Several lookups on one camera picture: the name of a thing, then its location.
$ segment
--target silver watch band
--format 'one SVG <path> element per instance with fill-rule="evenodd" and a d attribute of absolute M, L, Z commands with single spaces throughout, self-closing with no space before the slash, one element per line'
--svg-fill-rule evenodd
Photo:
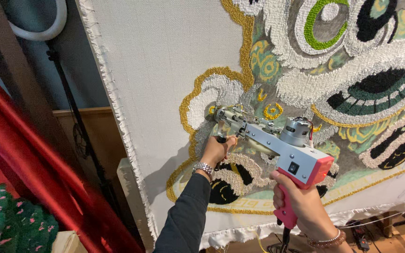
<path fill-rule="evenodd" d="M 207 175 L 209 175 L 210 181 L 212 181 L 213 168 L 210 167 L 208 164 L 198 162 L 193 167 L 193 173 L 195 173 L 196 170 L 204 170 L 207 173 Z"/>

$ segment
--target black sleeve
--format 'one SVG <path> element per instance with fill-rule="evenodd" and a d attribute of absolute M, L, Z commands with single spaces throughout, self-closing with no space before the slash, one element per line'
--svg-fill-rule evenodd
<path fill-rule="evenodd" d="M 192 175 L 175 205 L 168 210 L 154 252 L 199 252 L 210 190 L 210 183 L 203 175 Z"/>

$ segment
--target pink handle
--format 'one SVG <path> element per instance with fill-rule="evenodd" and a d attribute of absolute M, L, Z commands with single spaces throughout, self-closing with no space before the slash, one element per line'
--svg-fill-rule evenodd
<path fill-rule="evenodd" d="M 296 226 L 296 221 L 298 217 L 295 215 L 295 212 L 292 209 L 290 204 L 290 197 L 287 189 L 283 185 L 279 185 L 279 189 L 284 193 L 284 207 L 274 210 L 273 213 L 284 223 L 284 226 L 289 229 L 293 229 Z"/>

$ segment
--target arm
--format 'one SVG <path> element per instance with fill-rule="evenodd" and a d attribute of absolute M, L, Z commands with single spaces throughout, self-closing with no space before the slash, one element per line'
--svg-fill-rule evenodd
<path fill-rule="evenodd" d="M 202 163 L 214 168 L 226 158 L 228 149 L 236 143 L 229 137 L 225 143 L 218 143 L 214 136 L 207 141 Z M 198 252 L 206 223 L 206 211 L 210 197 L 210 177 L 203 170 L 196 170 L 191 176 L 175 205 L 168 210 L 154 252 Z"/>
<path fill-rule="evenodd" d="M 290 204 L 298 216 L 297 225 L 303 233 L 313 240 L 329 240 L 334 238 L 338 229 L 334 226 L 328 214 L 324 210 L 318 191 L 315 186 L 307 190 L 301 190 L 285 175 L 278 171 L 270 174 L 270 179 L 278 184 L 274 187 L 273 204 L 276 209 L 284 206 L 283 192 L 279 189 L 282 184 L 290 195 Z M 316 249 L 318 253 L 352 253 L 353 250 L 344 241 L 337 247 L 328 249 Z"/>

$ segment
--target red fabric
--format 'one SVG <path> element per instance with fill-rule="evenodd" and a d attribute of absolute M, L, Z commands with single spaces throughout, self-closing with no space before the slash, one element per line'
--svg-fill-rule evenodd
<path fill-rule="evenodd" d="M 0 183 L 15 196 L 38 200 L 89 252 L 142 251 L 102 195 L 26 123 L 1 87 Z"/>

